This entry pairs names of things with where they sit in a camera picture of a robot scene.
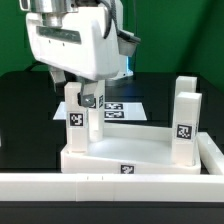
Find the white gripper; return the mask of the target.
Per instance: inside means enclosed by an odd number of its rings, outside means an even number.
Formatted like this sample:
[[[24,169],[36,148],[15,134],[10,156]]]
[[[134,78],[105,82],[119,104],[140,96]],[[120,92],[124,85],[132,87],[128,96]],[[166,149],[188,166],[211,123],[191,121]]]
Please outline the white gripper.
[[[37,61],[50,65],[54,90],[66,83],[64,71],[87,78],[80,80],[78,94],[83,107],[94,105],[97,81],[115,77],[120,56],[131,57],[140,43],[133,34],[116,30],[113,21],[104,37],[107,19],[104,7],[80,7],[76,13],[66,13],[61,28],[44,26],[39,13],[26,15],[31,51]]]

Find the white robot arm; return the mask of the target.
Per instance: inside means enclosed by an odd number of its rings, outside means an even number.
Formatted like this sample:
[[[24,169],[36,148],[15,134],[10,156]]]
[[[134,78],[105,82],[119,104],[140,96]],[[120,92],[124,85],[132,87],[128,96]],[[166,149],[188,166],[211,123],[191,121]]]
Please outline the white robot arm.
[[[119,25],[120,0],[19,0],[26,13],[34,58],[49,66],[55,84],[79,77],[79,102],[94,104],[101,80],[119,73],[120,57],[132,56],[140,39]]]

